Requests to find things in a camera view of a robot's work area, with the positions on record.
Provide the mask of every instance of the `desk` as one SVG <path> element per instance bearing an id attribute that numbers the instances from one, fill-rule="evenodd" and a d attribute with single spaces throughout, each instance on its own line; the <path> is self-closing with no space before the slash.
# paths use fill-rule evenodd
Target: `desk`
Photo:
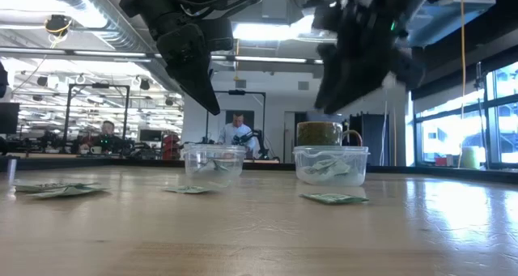
<path id="1" fill-rule="evenodd" d="M 220 193 L 161 191 L 181 168 L 18 172 L 110 193 L 33 201 L 0 181 L 2 275 L 517 275 L 518 189 L 368 174 L 368 204 L 324 206 L 293 172 L 244 171 Z"/>

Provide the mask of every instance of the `plastic container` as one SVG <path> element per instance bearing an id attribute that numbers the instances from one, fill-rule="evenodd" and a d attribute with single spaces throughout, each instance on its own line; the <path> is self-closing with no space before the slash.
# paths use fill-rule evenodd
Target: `plastic container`
<path id="1" fill-rule="evenodd" d="M 243 171 L 244 146 L 189 144 L 184 148 L 185 173 L 180 185 L 218 189 Z"/>
<path id="2" fill-rule="evenodd" d="M 297 177 L 312 185 L 360 186 L 365 181 L 368 147 L 297 146 Z"/>

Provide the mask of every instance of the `person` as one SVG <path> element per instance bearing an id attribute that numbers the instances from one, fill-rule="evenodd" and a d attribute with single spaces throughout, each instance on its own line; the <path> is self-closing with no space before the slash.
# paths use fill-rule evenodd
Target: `person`
<path id="1" fill-rule="evenodd" d="M 243 124 L 244 116 L 243 113 L 234 113 L 232 117 L 232 123 L 229 123 L 223 127 L 223 129 L 219 132 L 218 144 L 231 145 L 234 136 L 241 137 L 245 134 L 248 134 L 252 130 Z M 256 140 L 254 138 L 250 139 L 246 142 L 246 151 L 253 151 L 256 146 Z"/>
<path id="2" fill-rule="evenodd" d="M 81 150 L 90 150 L 93 146 L 102 146 L 103 151 L 112 151 L 111 148 L 114 144 L 120 141 L 120 139 L 113 134 L 115 125 L 111 121 L 103 121 L 101 126 L 101 135 L 97 137 L 87 136 L 83 139 Z"/>

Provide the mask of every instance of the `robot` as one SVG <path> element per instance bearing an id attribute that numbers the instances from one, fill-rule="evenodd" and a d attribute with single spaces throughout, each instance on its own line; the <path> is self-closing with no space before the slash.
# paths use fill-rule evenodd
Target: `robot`
<path id="1" fill-rule="evenodd" d="M 167 63 L 168 74 L 210 113 L 220 112 L 210 83 L 210 52 L 233 48 L 228 16 L 261 0 L 121 0 L 129 16 L 141 15 Z M 389 71 L 408 88 L 424 68 L 397 48 L 420 6 L 439 0 L 309 0 L 313 27 L 336 32 L 336 44 L 318 46 L 324 77 L 315 108 L 335 113 L 381 86 Z M 205 19 L 214 11 L 219 17 Z"/>

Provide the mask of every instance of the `white shirt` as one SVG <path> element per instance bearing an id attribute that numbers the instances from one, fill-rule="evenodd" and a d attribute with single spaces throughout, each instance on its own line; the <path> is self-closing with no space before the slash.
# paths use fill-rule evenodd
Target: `white shirt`
<path id="1" fill-rule="evenodd" d="M 248 134 L 250 131 L 252 131 L 248 126 L 241 125 L 240 127 L 235 127 L 232 123 L 229 123 L 223 127 L 221 132 L 219 132 L 219 138 L 218 142 L 226 145 L 231 145 L 232 141 L 234 140 L 234 136 L 241 137 L 245 134 Z M 255 138 L 250 139 L 247 141 L 246 146 L 250 150 L 253 150 L 253 148 L 256 146 L 256 140 Z"/>

